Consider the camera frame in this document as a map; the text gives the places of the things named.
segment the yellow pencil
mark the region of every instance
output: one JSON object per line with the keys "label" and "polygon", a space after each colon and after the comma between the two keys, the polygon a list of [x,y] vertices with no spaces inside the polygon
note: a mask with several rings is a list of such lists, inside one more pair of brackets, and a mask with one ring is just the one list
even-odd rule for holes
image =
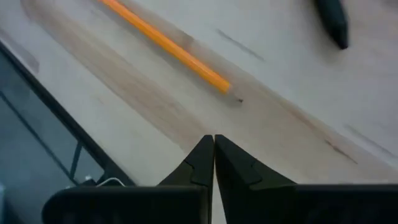
{"label": "yellow pencil", "polygon": [[109,6],[113,11],[117,12],[121,17],[125,18],[125,20],[129,21],[137,29],[139,29],[146,36],[152,39],[156,44],[159,44],[168,53],[174,55],[186,66],[196,71],[199,76],[201,76],[208,83],[215,86],[220,92],[224,93],[225,95],[233,95],[233,87],[227,80],[225,80],[219,74],[207,67],[204,63],[201,63],[198,59],[196,59],[194,56],[190,55],[184,49],[172,42],[165,35],[153,28],[151,25],[140,19],[134,13],[129,11],[125,6],[120,4],[117,0],[100,1]]}

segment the table surface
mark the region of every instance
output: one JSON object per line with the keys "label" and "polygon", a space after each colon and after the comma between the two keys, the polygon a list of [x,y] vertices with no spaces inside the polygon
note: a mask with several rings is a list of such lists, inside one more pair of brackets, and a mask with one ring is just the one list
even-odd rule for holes
{"label": "table surface", "polygon": [[345,0],[344,51],[311,1],[123,2],[243,104],[95,0],[1,0],[0,40],[137,184],[158,184],[204,134],[300,183],[397,182],[394,1]]}

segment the white cable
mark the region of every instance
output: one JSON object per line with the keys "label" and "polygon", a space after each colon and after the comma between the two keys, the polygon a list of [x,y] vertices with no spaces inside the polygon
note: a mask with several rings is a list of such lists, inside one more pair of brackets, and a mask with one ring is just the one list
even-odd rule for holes
{"label": "white cable", "polygon": [[121,184],[123,187],[125,187],[125,185],[119,179],[117,179],[116,177],[111,177],[109,179],[104,180],[104,182],[98,184],[97,187],[101,187],[102,185],[108,183],[111,180],[116,180],[117,182],[119,182],[119,184]]}

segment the light wood surface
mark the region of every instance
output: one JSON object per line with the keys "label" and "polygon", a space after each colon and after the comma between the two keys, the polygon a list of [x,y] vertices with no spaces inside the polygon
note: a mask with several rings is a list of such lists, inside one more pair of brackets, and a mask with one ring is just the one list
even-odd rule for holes
{"label": "light wood surface", "polygon": [[[140,185],[159,183],[204,134],[300,183],[397,182],[391,2],[345,1],[351,46],[340,52],[311,1],[124,0],[243,104],[95,0],[1,0],[0,40]],[[215,194],[213,220],[224,222]]]}

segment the black marker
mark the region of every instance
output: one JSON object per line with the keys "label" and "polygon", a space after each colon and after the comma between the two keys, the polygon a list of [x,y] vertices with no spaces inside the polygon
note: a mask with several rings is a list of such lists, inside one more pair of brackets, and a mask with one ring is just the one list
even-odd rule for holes
{"label": "black marker", "polygon": [[348,47],[348,22],[340,0],[314,0],[325,30],[340,49]]}

